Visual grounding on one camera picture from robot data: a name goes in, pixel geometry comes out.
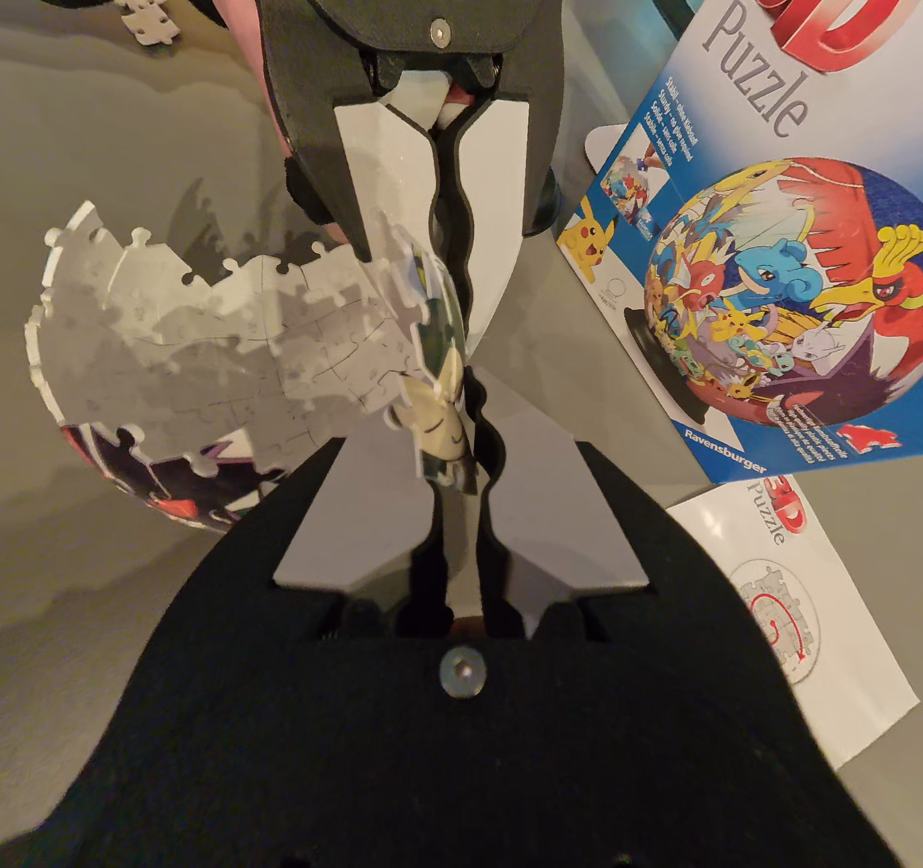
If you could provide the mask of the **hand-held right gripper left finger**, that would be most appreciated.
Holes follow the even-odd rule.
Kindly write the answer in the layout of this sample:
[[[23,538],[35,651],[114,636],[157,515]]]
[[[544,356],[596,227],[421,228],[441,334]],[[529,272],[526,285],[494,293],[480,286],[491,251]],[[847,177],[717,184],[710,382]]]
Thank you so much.
[[[448,635],[448,562],[438,489],[410,435],[350,435],[283,553],[284,588],[366,599],[399,635]]]

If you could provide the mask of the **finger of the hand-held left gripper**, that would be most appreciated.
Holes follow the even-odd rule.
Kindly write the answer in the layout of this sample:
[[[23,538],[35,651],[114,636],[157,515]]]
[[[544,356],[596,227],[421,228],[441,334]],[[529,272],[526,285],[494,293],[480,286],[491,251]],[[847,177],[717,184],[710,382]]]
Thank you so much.
[[[447,267],[469,330],[469,202],[454,135],[429,132],[378,102],[335,107],[361,224],[375,274],[398,263],[401,244]]]
[[[507,288],[524,240],[529,104],[491,100],[440,139],[448,215],[445,261],[476,350]]]

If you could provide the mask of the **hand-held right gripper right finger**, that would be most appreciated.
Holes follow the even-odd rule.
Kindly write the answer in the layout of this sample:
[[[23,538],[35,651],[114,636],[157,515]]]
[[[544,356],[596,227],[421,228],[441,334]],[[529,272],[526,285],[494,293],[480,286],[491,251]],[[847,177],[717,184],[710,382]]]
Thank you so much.
[[[489,636],[529,638],[553,605],[649,585],[569,432],[481,368],[465,372],[465,407],[486,474],[475,552]]]

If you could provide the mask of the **colourful puzzle piece chunk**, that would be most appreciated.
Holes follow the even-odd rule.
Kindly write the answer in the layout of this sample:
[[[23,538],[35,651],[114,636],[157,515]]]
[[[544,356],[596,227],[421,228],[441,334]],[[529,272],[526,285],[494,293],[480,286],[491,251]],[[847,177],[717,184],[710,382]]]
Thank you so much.
[[[387,225],[385,236],[366,272],[412,349],[386,423],[411,434],[422,478],[476,495],[476,463],[462,419],[467,351],[455,285],[437,254],[406,227]]]

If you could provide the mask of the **partly built puzzle ball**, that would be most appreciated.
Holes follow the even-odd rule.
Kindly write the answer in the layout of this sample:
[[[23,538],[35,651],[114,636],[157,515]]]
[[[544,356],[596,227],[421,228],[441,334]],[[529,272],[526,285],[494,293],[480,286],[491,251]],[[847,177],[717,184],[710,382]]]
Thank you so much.
[[[213,285],[91,202],[48,230],[29,370],[70,445],[121,492],[226,532],[320,446],[427,381],[383,277],[348,245],[260,254]]]

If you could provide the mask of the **black round ball stand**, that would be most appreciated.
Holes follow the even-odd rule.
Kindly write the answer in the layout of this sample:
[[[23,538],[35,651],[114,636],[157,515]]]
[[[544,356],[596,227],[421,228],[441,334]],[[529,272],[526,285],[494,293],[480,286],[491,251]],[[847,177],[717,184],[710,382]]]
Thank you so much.
[[[535,216],[530,226],[524,231],[524,237],[539,236],[550,229],[560,215],[560,207],[560,184],[553,168],[550,167],[539,195]]]

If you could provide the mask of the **loose white puzzle pieces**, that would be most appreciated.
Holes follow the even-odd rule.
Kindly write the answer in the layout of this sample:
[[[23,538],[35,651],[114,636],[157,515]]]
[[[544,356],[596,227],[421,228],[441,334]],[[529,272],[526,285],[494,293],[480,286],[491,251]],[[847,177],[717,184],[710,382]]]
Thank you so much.
[[[181,30],[163,8],[167,0],[114,0],[121,20],[140,46],[172,45]]]

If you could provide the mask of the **blue puzzle box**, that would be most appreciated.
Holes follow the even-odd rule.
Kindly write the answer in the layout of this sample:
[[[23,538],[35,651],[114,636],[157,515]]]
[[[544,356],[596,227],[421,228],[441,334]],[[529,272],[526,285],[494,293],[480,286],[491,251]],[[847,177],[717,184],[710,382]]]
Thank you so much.
[[[921,0],[629,0],[560,251],[709,481],[921,455]]]

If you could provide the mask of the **white rounded pad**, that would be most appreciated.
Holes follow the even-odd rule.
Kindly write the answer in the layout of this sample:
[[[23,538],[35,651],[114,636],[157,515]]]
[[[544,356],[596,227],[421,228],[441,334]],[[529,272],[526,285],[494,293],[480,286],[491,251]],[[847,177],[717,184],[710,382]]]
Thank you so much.
[[[616,148],[627,126],[627,124],[598,126],[587,134],[583,149],[587,162],[595,174],[599,173],[606,159]]]

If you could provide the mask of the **white instruction leaflet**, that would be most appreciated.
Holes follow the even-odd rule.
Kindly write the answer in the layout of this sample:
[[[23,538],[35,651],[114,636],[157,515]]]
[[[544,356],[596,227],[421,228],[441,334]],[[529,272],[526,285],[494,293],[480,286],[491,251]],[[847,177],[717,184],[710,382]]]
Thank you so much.
[[[733,585],[834,769],[918,704],[793,477],[721,485],[668,513]]]

